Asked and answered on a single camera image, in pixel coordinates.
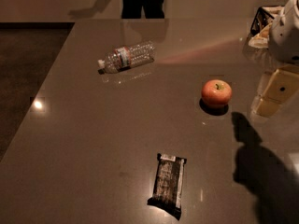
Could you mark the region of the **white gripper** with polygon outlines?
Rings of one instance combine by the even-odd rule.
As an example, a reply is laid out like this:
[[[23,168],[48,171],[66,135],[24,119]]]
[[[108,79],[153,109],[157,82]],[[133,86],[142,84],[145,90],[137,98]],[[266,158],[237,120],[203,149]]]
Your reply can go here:
[[[274,18],[269,30],[270,54],[283,63],[299,63],[299,0],[289,0]],[[299,67],[287,64],[266,71],[255,96],[255,113],[271,117],[299,91]]]

